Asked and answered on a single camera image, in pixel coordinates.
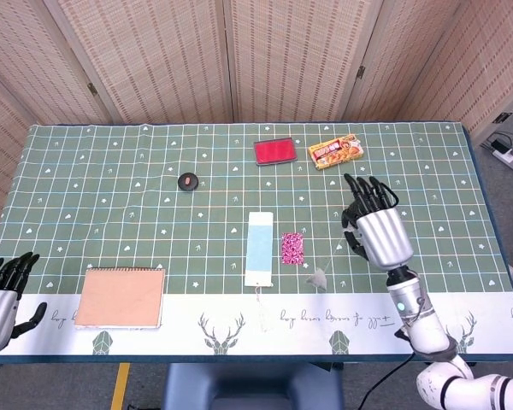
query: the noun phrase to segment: floor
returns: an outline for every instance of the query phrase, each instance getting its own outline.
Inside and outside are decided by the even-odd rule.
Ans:
[[[513,115],[502,125],[513,132]],[[513,171],[482,148],[475,158],[497,222],[499,236],[509,263],[513,265]],[[344,371],[346,409],[357,408],[366,390],[395,363],[350,363]],[[372,410],[426,409],[416,392],[416,375],[422,363],[410,363],[383,383],[369,398]],[[117,364],[49,364],[2,366],[0,368],[0,410],[110,408]],[[513,362],[479,363],[475,376],[500,373],[513,376]],[[160,407],[167,366],[133,364],[130,367],[123,408]]]

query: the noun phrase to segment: small paper piece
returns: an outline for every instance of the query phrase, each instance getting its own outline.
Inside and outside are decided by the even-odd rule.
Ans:
[[[327,276],[325,276],[320,267],[315,270],[313,275],[306,279],[306,283],[315,286],[317,290],[327,291]]]
[[[164,278],[164,269],[88,269],[74,325],[159,327]]]
[[[302,233],[284,233],[281,235],[281,261],[287,265],[304,263],[304,237]]]
[[[272,286],[274,214],[249,212],[245,286]]]

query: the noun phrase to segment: yellow snack box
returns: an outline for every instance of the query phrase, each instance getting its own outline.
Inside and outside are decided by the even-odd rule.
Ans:
[[[363,156],[361,141],[354,134],[312,145],[308,148],[308,152],[317,169],[331,167],[340,164],[340,162],[356,160]]]

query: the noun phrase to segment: brown notebook cover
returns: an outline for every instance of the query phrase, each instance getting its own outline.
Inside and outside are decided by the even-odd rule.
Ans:
[[[164,279],[164,269],[88,269],[74,325],[159,327]]]

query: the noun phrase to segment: table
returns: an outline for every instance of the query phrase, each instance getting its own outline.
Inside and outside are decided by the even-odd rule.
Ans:
[[[317,171],[311,144],[355,133],[362,159]],[[258,167],[253,143],[292,137],[296,162]],[[180,191],[194,172],[199,187]],[[208,360],[209,355],[383,360],[408,354],[386,275],[350,252],[339,217],[344,173],[399,196],[422,276],[460,352],[513,354],[513,291],[461,124],[32,126],[0,220],[0,257],[41,254],[18,320],[48,313],[2,362]],[[248,214],[274,213],[271,288],[243,286]],[[280,261],[304,234],[304,264]],[[162,326],[76,330],[88,267],[164,267]],[[306,278],[320,267],[327,292]],[[215,331],[214,348],[204,331]],[[239,331],[235,338],[228,332]],[[331,359],[332,354],[338,357]]]

